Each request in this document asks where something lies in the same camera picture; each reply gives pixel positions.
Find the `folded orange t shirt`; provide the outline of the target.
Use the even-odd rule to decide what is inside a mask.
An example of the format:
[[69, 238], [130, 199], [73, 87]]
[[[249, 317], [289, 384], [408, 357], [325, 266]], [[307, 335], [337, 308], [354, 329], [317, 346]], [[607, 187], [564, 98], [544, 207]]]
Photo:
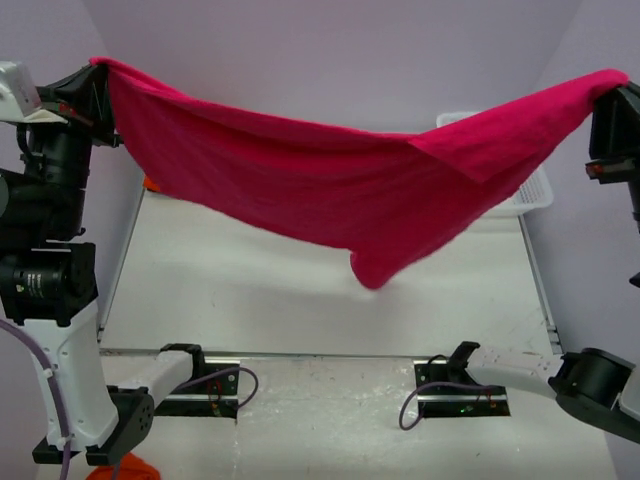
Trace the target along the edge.
[[159, 192], [159, 187], [148, 176], [144, 178], [143, 186], [145, 189], [151, 192], [154, 192], [154, 193]]

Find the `white plastic basket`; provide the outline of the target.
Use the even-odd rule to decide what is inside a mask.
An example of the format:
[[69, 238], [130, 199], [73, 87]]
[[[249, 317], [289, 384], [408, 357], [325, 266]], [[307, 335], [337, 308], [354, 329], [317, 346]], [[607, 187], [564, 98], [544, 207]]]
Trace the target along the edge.
[[522, 183], [515, 194], [488, 210], [484, 217], [510, 218], [549, 207], [554, 195], [542, 165]]

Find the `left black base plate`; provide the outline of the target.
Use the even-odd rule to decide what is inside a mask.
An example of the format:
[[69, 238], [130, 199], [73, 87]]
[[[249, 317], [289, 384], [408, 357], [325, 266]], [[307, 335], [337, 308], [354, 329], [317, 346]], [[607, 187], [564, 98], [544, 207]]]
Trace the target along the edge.
[[155, 410], [160, 417], [237, 418], [239, 371], [169, 395]]

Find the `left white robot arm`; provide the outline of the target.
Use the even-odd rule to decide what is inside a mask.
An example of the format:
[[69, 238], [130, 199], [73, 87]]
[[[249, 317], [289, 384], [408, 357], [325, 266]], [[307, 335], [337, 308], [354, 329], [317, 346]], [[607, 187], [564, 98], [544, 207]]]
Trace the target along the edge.
[[22, 172], [1, 174], [1, 304], [4, 330], [42, 371], [49, 418], [34, 448], [39, 464], [119, 463], [148, 435], [160, 403], [208, 379], [202, 349], [164, 347], [142, 372], [106, 383], [98, 345], [96, 247], [82, 217], [91, 152], [116, 147], [102, 66], [38, 87], [19, 62], [1, 65], [1, 119], [16, 129]]

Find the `orange cloth at bottom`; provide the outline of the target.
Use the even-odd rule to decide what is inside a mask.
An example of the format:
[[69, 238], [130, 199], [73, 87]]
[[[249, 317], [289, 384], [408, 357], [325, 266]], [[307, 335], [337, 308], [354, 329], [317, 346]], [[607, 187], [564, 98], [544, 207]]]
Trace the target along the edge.
[[116, 466], [96, 467], [86, 477], [87, 480], [161, 480], [160, 472], [139, 458], [130, 453], [127, 454]]

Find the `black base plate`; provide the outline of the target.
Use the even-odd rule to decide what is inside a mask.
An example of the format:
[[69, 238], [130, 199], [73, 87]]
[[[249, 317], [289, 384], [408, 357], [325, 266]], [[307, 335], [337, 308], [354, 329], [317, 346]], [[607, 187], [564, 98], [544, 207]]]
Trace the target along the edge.
[[239, 371], [169, 395], [155, 410], [160, 417], [237, 418]]
[[[416, 386], [431, 382], [475, 384], [464, 374], [450, 373], [447, 363], [448, 358], [444, 355], [416, 360]], [[430, 387], [417, 395], [417, 403], [423, 418], [508, 417], [511, 414], [504, 387], [491, 387], [482, 392], [452, 386]]]

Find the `pink t shirt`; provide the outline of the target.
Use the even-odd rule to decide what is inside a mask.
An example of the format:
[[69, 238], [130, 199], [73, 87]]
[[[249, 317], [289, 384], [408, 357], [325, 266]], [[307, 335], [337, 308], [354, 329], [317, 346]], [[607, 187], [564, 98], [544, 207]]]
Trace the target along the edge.
[[596, 71], [423, 133], [371, 132], [197, 99], [120, 61], [115, 126], [158, 190], [293, 239], [343, 249], [377, 290], [513, 196], [603, 95]]

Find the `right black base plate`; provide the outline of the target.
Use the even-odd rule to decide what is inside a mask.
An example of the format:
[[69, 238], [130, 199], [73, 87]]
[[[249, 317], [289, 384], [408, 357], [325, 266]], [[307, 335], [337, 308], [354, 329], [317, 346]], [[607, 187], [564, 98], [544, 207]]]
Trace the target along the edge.
[[[475, 384], [464, 374], [450, 373], [447, 363], [448, 358], [444, 355], [416, 360], [416, 386], [431, 382]], [[508, 417], [511, 414], [504, 387], [491, 387], [482, 392], [452, 386], [430, 387], [417, 395], [417, 403], [423, 418]]]

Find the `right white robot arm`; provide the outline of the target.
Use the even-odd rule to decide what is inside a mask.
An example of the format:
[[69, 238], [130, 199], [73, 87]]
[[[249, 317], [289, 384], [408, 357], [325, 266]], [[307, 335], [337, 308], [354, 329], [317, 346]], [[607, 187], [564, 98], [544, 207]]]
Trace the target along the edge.
[[[596, 101], [586, 172], [603, 184], [628, 186], [639, 220], [639, 86], [618, 87]], [[595, 348], [556, 358], [461, 343], [447, 361], [456, 392], [506, 387], [554, 400], [573, 418], [639, 442], [639, 366]]]

